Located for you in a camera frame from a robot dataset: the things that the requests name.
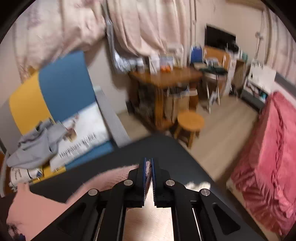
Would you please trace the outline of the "round wooden stool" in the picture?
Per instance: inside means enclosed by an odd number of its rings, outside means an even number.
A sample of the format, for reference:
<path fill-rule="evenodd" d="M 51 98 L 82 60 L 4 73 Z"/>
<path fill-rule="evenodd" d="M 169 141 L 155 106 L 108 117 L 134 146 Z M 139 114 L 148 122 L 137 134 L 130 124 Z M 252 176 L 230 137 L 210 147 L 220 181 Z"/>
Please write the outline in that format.
<path fill-rule="evenodd" d="M 181 131 L 189 133 L 187 147 L 192 148 L 195 137 L 199 137 L 202 128 L 204 127 L 204 118 L 196 111 L 185 110 L 177 115 L 177 128 L 173 134 L 174 139 L 178 139 Z"/>

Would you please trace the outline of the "wooden desk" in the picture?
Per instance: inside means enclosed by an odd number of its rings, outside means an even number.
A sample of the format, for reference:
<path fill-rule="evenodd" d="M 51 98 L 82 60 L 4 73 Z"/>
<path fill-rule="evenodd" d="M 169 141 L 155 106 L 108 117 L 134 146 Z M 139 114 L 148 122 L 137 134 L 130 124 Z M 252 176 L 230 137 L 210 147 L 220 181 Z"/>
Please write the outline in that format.
<path fill-rule="evenodd" d="M 160 72 L 157 75 L 151 75 L 148 71 L 144 73 L 131 71 L 128 73 L 128 76 L 131 80 L 128 92 L 130 110 L 134 111 L 150 129 L 163 132 L 173 126 L 173 122 L 167 120 L 164 116 L 165 90 L 181 84 L 197 87 L 201 80 L 202 72 L 195 68 L 187 67 L 174 69 L 169 73 Z M 152 118 L 144 116 L 137 110 L 139 107 L 138 87 L 140 85 L 147 85 L 152 88 L 152 102 L 154 103 L 152 111 L 154 116 Z"/>

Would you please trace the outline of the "black monitor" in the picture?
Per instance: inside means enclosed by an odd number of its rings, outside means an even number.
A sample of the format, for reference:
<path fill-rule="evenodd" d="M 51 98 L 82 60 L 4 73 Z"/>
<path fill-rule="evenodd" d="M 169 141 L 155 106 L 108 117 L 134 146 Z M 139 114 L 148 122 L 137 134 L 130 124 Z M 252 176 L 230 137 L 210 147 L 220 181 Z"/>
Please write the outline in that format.
<path fill-rule="evenodd" d="M 225 50 L 229 44 L 236 42 L 236 36 L 212 25 L 205 28 L 205 46 Z"/>

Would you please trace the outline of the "grey yellow blue chair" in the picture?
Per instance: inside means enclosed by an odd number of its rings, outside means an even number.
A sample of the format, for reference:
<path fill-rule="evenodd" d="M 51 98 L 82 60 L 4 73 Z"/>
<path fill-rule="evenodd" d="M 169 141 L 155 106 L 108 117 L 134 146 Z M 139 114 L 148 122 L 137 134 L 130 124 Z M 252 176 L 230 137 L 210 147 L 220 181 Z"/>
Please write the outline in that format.
<path fill-rule="evenodd" d="M 26 80 L 1 106 L 1 145 L 5 154 L 1 185 L 10 183 L 7 160 L 18 148 L 22 136 L 41 121 L 50 118 L 63 122 L 94 102 L 99 106 L 110 139 L 67 164 L 65 171 L 127 145 L 130 138 L 101 88 L 93 87 L 83 52 L 58 59 Z"/>

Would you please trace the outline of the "pink floral curtain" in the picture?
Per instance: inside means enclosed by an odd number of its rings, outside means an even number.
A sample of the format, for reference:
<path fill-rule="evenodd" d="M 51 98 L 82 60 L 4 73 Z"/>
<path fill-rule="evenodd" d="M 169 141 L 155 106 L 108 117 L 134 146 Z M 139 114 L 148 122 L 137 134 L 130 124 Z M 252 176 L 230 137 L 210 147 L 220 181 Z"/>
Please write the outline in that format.
<path fill-rule="evenodd" d="M 187 61 L 184 1 L 35 1 L 13 27 L 22 81 L 74 50 L 88 51 L 104 37 L 119 47 L 114 55 L 165 54 L 175 45 Z"/>

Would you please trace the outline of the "red pink blanket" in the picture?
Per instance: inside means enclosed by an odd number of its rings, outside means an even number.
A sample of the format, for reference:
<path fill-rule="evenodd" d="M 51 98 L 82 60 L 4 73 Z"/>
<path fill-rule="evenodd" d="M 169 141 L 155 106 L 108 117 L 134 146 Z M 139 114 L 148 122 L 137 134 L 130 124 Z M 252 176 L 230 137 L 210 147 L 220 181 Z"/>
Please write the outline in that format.
<path fill-rule="evenodd" d="M 295 223 L 295 107 L 272 93 L 230 176 L 246 209 L 267 230 L 286 236 Z"/>

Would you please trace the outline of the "white printed pillow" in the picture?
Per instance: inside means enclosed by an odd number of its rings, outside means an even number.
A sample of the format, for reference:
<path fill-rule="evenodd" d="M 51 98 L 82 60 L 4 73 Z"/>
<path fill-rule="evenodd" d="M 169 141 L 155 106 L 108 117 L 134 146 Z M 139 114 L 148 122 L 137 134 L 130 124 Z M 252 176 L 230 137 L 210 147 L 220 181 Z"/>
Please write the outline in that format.
<path fill-rule="evenodd" d="M 67 164 L 110 139 L 99 106 L 95 102 L 60 123 L 67 129 L 67 133 L 58 145 L 57 154 L 38 168 L 10 167 L 9 186 L 12 189 L 19 183 L 36 183 L 64 172 Z"/>

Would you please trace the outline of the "pink knit sweater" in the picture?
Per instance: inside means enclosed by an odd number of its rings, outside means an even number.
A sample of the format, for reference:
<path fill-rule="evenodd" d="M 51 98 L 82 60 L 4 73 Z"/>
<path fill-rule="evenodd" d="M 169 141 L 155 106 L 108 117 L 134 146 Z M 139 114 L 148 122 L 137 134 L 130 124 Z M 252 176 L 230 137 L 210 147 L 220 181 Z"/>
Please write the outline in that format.
<path fill-rule="evenodd" d="M 32 193 L 29 185 L 20 184 L 8 212 L 6 223 L 14 240 L 32 240 L 88 190 L 104 191 L 126 180 L 137 165 L 123 166 L 98 174 L 82 184 L 65 203 Z M 125 216 L 123 240 L 173 240 L 171 211 L 156 208 L 149 190 L 143 208 L 129 209 Z"/>

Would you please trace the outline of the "grey folded garment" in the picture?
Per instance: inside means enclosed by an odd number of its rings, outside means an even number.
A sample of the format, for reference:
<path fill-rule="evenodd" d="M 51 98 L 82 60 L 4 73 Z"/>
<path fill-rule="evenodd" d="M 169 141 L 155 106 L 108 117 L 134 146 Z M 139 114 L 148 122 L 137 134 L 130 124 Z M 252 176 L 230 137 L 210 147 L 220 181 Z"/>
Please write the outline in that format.
<path fill-rule="evenodd" d="M 34 169 L 43 166 L 58 152 L 58 145 L 66 135 L 62 123 L 50 118 L 41 121 L 18 141 L 18 148 L 10 155 L 7 165 L 11 168 Z"/>

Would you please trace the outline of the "blue container on desk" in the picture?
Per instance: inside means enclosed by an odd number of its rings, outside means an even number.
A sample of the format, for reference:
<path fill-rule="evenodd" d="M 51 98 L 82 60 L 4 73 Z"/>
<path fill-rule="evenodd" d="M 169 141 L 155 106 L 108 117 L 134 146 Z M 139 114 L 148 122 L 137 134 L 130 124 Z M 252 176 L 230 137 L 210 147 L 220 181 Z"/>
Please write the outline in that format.
<path fill-rule="evenodd" d="M 203 48 L 201 46 L 192 46 L 190 51 L 190 63 L 203 62 Z"/>

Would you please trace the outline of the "white storage box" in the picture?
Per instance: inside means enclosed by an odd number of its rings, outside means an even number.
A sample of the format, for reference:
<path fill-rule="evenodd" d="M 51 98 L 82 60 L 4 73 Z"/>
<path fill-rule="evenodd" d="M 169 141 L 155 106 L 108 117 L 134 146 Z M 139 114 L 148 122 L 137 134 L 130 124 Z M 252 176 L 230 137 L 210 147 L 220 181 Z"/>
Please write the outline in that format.
<path fill-rule="evenodd" d="M 269 66 L 264 65 L 257 59 L 253 59 L 250 65 L 250 71 L 248 74 L 248 82 L 270 94 L 273 90 L 273 83 L 275 80 L 276 71 Z"/>

